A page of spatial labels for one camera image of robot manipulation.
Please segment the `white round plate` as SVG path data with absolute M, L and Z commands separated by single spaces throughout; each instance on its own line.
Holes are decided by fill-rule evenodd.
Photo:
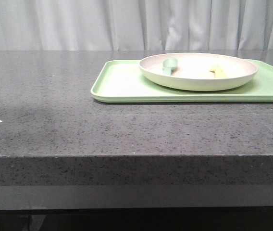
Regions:
M 178 66 L 171 75 L 163 74 L 163 61 L 176 58 Z M 227 78 L 215 78 L 209 69 L 220 64 Z M 240 87 L 253 79 L 259 68 L 237 57 L 212 53 L 165 53 L 143 58 L 139 62 L 142 74 L 159 85 L 191 91 L 218 91 Z

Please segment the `yellow plastic fork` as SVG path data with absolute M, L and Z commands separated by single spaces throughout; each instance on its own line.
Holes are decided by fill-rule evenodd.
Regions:
M 211 65 L 209 71 L 214 73 L 215 78 L 227 78 L 227 75 L 220 64 Z

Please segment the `light green tray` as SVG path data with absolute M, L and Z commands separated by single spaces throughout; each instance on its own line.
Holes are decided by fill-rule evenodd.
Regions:
M 223 91 L 187 91 L 167 88 L 146 79 L 139 70 L 138 60 L 107 62 L 91 94 L 104 103 L 223 103 L 273 102 L 273 66 L 252 60 L 259 68 L 247 84 Z

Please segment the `pale green spoon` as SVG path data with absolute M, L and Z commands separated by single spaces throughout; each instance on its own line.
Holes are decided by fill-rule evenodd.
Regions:
M 167 58 L 163 61 L 163 74 L 164 75 L 171 75 L 173 71 L 177 69 L 178 60 L 176 58 Z

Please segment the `white curtain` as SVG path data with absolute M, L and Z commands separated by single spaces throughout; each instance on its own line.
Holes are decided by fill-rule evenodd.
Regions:
M 0 51 L 273 50 L 273 0 L 0 0 Z

